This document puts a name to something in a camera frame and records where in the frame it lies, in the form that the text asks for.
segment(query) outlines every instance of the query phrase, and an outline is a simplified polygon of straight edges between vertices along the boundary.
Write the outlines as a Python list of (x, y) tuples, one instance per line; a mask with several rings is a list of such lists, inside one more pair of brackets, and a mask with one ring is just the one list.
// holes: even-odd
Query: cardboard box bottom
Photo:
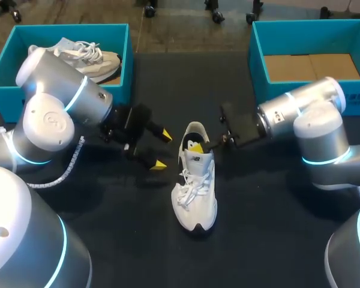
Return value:
[(360, 80), (349, 54), (270, 55), (265, 64), (272, 82), (315, 81), (324, 77)]

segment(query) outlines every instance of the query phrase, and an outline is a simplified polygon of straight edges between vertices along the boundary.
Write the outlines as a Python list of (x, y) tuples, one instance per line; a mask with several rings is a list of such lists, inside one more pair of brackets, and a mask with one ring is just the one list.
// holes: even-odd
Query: concrete floor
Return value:
[[(135, 52), (204, 52), (246, 50), (250, 27), (248, 0), (220, 0), (226, 20), (217, 25), (204, 0), (158, 0), (157, 16), (147, 19), (140, 0), (17, 0), (23, 25), (129, 23)], [(264, 5), (262, 20), (317, 19), (318, 10)], [(14, 26), (0, 9), (0, 51)]]

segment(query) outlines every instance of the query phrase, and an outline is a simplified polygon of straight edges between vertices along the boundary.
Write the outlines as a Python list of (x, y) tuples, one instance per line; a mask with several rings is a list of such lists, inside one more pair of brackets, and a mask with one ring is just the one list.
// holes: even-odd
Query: black table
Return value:
[[(170, 193), (187, 124), (200, 121), (217, 137), (222, 101), (243, 111), (255, 105), (246, 54), (139, 54), (134, 72), (134, 100), (153, 108), (174, 137), (164, 146), (147, 135), (142, 145), (157, 144), (168, 169), (147, 179), (116, 145), (92, 137), (71, 176), (40, 192), (87, 245), (92, 288), (328, 288), (326, 243), (359, 203), (313, 188), (292, 140), (217, 153), (218, 217), (210, 237), (189, 237), (174, 216)], [(344, 121), (350, 142), (360, 143), (360, 117)], [(25, 180), (57, 178), (69, 153)]]

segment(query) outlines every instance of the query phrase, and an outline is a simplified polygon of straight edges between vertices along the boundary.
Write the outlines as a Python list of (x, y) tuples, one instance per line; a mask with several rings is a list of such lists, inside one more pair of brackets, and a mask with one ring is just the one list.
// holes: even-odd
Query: shoe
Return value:
[[(58, 44), (45, 49), (98, 83), (112, 76), (118, 70), (121, 57), (117, 53), (101, 51), (97, 46), (98, 44), (93, 42), (73, 42), (61, 38)], [(36, 45), (31, 45), (28, 48), (28, 54), (37, 48)]]
[(172, 190), (172, 206), (182, 227), (194, 233), (208, 231), (215, 223), (215, 160), (203, 153), (209, 142), (204, 126), (191, 122), (179, 149), (179, 179)]

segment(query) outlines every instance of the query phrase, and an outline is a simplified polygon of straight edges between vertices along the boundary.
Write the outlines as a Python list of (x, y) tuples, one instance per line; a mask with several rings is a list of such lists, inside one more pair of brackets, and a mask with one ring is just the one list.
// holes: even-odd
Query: shoelace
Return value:
[(94, 42), (85, 42), (85, 41), (77, 41), (75, 42), (74, 46), (75, 49), (79, 53), (83, 53), (80, 56), (73, 56), (72, 59), (79, 60), (79, 59), (85, 59), (90, 63), (97, 62), (102, 60), (103, 53), (101, 52), (100, 48), (97, 47), (99, 45)]
[(177, 198), (178, 205), (189, 211), (188, 205), (196, 198), (196, 196), (205, 196), (209, 190), (210, 172), (204, 176), (191, 175), (187, 169), (184, 169), (180, 175), (185, 179), (185, 185), (180, 188), (180, 196)]

